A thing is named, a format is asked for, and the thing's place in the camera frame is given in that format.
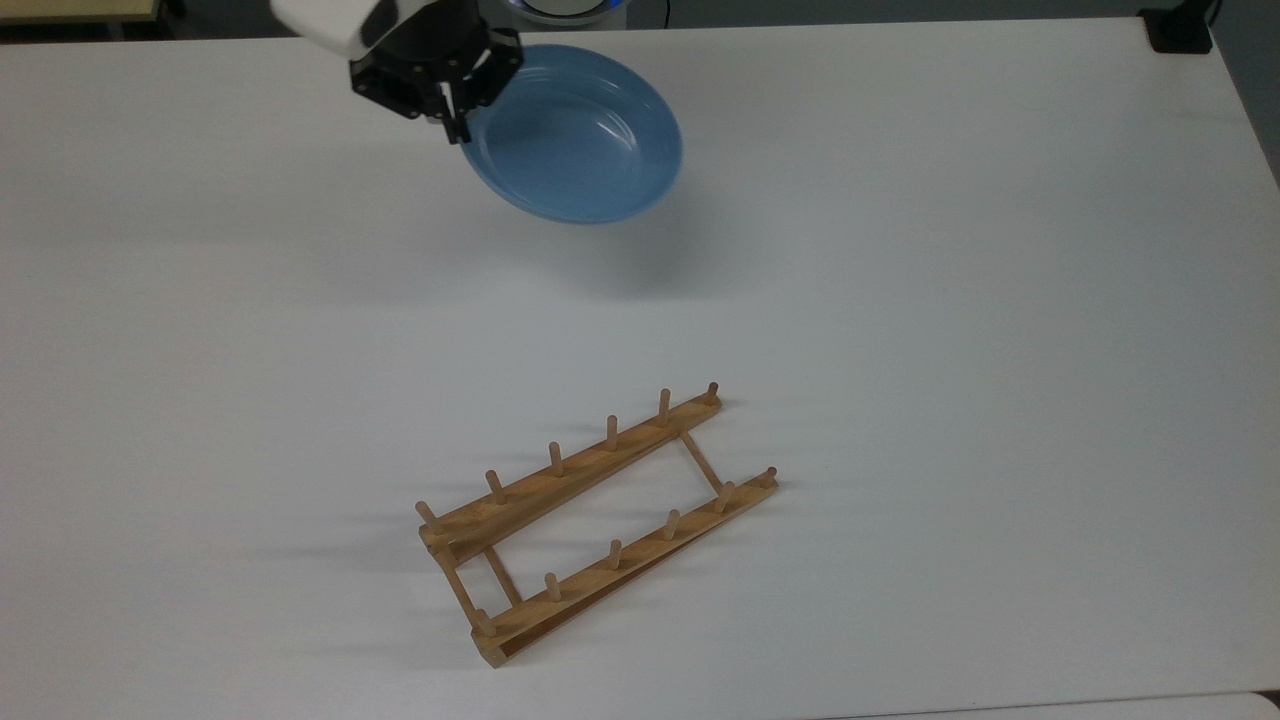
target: gray floor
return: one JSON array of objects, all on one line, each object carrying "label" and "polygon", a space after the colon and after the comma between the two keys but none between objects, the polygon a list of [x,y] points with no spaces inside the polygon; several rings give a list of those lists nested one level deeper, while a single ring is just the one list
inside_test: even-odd
[{"label": "gray floor", "polygon": [[[1133,17],[1171,0],[671,0],[671,27]],[[187,0],[180,37],[285,35],[266,0]],[[632,28],[662,27],[664,0],[634,0]],[[1280,178],[1280,1],[1224,0],[1213,27],[1253,129]]]}]

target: black object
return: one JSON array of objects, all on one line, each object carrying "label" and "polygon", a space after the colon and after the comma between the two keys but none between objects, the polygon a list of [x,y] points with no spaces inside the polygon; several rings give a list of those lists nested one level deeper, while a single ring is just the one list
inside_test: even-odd
[{"label": "black object", "polygon": [[187,17],[187,0],[164,0],[164,5],[169,8],[169,14],[179,20]]},{"label": "black object", "polygon": [[1138,10],[1138,17],[1147,24],[1152,50],[1176,55],[1208,54],[1213,49],[1213,38],[1208,35],[1204,14],[1211,5],[1213,0],[1184,0],[1172,10]]},{"label": "black object", "polygon": [[476,0],[439,0],[398,19],[393,0],[365,19],[361,40],[372,50],[351,63],[352,90],[406,118],[438,120],[451,143],[470,142],[467,113],[490,105],[524,63],[520,36],[490,29]]}]

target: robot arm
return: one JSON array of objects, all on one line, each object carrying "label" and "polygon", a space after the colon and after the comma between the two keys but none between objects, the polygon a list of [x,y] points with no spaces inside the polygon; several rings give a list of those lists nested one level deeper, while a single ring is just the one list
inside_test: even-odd
[{"label": "robot arm", "polygon": [[513,29],[490,28],[476,0],[271,0],[303,37],[348,59],[358,95],[470,142],[467,113],[492,104],[524,51]]}]

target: white table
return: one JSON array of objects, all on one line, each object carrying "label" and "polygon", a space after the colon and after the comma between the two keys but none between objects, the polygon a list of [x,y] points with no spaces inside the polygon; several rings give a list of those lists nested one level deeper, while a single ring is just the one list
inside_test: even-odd
[{"label": "white table", "polygon": [[1221,694],[931,712],[929,720],[1276,720],[1276,706],[1256,694]]},{"label": "white table", "polygon": [[[305,41],[0,47],[6,719],[1280,687],[1280,193],[1216,54],[1135,19],[541,40],[667,96],[660,206],[521,214]],[[703,450],[780,492],[485,666],[413,502],[710,379]],[[532,588],[704,487],[672,450],[503,551]]]}]

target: blue bowl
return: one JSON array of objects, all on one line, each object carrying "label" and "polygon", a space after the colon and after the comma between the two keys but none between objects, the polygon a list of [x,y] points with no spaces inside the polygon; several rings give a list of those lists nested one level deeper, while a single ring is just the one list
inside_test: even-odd
[{"label": "blue bowl", "polygon": [[612,223],[653,206],[680,173],[680,127],[658,91],[604,55],[525,49],[489,108],[467,118],[471,167],[512,205],[566,223]]}]

